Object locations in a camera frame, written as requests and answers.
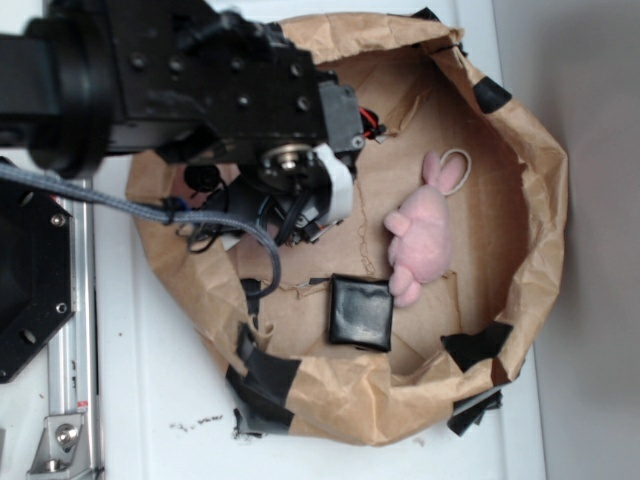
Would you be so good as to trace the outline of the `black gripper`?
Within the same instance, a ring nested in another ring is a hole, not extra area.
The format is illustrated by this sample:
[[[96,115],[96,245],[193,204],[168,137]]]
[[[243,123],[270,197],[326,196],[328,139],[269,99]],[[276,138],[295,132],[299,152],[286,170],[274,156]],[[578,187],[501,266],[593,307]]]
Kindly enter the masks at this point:
[[[241,165],[231,182],[215,165],[186,167],[182,179],[194,195],[205,196],[201,207],[274,227],[278,246],[315,243],[350,216],[357,158],[365,140],[384,127],[359,105],[351,87],[325,80],[319,94],[327,141],[271,148],[256,165]]]

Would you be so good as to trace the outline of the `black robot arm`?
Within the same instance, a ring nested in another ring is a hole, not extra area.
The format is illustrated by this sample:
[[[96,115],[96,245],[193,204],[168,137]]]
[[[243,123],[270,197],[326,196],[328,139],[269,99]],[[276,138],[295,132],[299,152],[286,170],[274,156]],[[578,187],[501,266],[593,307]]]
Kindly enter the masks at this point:
[[[53,1],[1,39],[3,147],[66,178],[151,150],[278,244],[351,214],[363,120],[308,50],[204,1]]]

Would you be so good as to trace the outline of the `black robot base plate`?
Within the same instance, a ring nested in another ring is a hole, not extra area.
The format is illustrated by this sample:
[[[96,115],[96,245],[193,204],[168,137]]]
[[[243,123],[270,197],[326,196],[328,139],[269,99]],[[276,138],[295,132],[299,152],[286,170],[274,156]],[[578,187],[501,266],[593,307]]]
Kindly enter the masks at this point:
[[[73,313],[72,217],[49,193],[1,181],[1,382],[13,381]]]

